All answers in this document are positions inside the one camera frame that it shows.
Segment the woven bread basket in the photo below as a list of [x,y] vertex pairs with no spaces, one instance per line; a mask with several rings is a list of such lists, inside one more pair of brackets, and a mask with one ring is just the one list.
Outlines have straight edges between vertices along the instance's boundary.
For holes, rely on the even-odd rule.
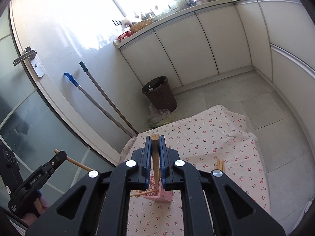
[[134,33],[142,30],[143,28],[151,25],[153,22],[153,18],[150,18],[150,19],[146,19],[146,20],[143,20],[141,22],[138,22],[138,23],[134,23],[133,25],[130,26],[130,30]]

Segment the wooden chopstick three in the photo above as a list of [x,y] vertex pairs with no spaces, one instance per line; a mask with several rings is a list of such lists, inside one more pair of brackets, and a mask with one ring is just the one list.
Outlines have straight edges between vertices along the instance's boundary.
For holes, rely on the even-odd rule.
[[80,162],[70,158],[67,153],[65,151],[59,151],[57,149],[54,149],[53,151],[60,159],[62,162],[64,162],[65,160],[67,160],[68,162],[74,164],[75,166],[81,168],[81,169],[84,169],[86,171],[92,171],[92,168],[84,165],[84,164],[81,164]]

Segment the clear plastic bag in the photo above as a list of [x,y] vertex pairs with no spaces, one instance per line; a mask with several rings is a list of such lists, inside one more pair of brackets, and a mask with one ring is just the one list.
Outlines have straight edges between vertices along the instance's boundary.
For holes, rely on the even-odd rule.
[[146,123],[149,128],[157,128],[173,122],[172,114],[168,109],[156,109],[153,104],[149,104],[149,117]]

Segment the red fruit basket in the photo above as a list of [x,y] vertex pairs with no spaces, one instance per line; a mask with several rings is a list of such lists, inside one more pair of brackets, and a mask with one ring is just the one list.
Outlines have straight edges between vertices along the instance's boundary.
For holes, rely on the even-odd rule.
[[125,40],[126,38],[129,38],[130,36],[132,36],[134,34],[133,31],[129,30],[124,32],[123,34],[121,34],[120,36],[118,36],[118,41],[122,42],[123,40]]

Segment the white cabinet row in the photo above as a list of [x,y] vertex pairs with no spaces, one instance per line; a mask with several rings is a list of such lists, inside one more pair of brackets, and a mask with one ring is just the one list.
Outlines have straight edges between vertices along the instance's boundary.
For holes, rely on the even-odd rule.
[[254,67],[314,137],[314,23],[300,0],[220,0],[163,18],[117,45],[142,84],[182,91]]

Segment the blue handled mop pole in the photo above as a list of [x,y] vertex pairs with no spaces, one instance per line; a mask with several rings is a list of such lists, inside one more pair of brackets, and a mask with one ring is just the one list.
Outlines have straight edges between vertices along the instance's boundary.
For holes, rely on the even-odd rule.
[[123,125],[121,125],[113,116],[111,116],[95,99],[93,99],[76,81],[76,79],[69,73],[64,73],[70,82],[76,86],[108,119],[110,119],[117,127],[119,127],[123,132],[125,132],[129,137],[133,137]]

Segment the wooden chopstick four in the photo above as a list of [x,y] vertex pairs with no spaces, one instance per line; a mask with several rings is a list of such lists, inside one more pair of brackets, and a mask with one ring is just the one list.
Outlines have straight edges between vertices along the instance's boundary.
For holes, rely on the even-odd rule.
[[221,170],[221,161],[217,159],[217,169]]

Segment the cherry print tablecloth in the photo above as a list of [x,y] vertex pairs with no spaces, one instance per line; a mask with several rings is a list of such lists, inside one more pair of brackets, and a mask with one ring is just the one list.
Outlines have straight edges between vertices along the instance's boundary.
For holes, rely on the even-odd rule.
[[[270,193],[257,137],[249,131],[245,116],[216,105],[190,118],[133,137],[121,152],[120,162],[145,146],[147,136],[163,135],[166,146],[177,150],[182,160],[196,169],[211,172],[217,161],[225,173],[266,212]],[[171,202],[132,197],[129,204],[128,235],[183,235],[181,193],[173,191]]]

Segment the wooden chopstick two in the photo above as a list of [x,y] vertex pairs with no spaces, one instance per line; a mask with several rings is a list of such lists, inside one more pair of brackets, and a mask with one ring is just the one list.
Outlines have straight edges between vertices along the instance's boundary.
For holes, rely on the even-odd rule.
[[158,191],[159,188],[159,139],[160,136],[158,134],[151,135],[151,152],[152,152],[152,163],[153,163],[153,174],[154,174],[154,183],[155,189]]

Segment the wooden chopstick one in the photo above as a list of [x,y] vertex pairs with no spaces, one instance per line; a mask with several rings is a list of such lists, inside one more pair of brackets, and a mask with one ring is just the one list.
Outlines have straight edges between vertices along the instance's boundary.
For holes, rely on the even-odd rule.
[[158,192],[158,189],[154,189],[154,190],[149,190],[149,191],[136,191],[130,194],[130,197],[137,197],[137,196],[141,196],[141,195],[147,195],[149,193],[155,193]]

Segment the frosted glass sliding door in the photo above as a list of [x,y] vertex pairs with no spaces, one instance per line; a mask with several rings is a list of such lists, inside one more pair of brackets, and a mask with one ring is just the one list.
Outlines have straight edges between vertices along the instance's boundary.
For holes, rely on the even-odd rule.
[[23,180],[48,162],[54,150],[101,173],[114,167],[77,137],[50,109],[19,56],[9,10],[1,14],[1,144]]

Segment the dark handled broom pole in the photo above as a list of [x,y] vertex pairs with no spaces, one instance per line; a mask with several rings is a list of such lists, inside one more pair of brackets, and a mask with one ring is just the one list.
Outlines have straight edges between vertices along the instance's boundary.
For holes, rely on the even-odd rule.
[[130,124],[130,122],[123,116],[123,114],[119,111],[119,109],[116,107],[116,105],[112,102],[112,100],[108,97],[108,95],[104,92],[104,90],[100,87],[98,82],[93,78],[93,76],[90,74],[88,68],[86,67],[85,63],[81,61],[80,63],[81,68],[83,71],[88,75],[90,80],[94,83],[95,87],[101,92],[103,97],[106,99],[106,101],[112,106],[112,108],[116,111],[116,113],[123,119],[123,121],[133,130],[133,132],[138,135],[137,130]]

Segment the dark brown trash bin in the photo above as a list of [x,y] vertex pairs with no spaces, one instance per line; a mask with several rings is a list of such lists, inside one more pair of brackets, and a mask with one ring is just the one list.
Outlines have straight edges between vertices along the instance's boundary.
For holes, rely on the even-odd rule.
[[142,87],[142,93],[149,99],[155,109],[173,112],[177,101],[166,76],[154,78]]

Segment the pink perforated utensil holder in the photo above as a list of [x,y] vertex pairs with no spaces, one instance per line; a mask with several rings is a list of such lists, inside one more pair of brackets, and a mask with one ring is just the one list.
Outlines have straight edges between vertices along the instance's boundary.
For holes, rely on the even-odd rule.
[[172,202],[173,191],[166,191],[162,188],[161,181],[156,186],[155,177],[151,176],[147,193],[142,195],[142,197],[154,202]]

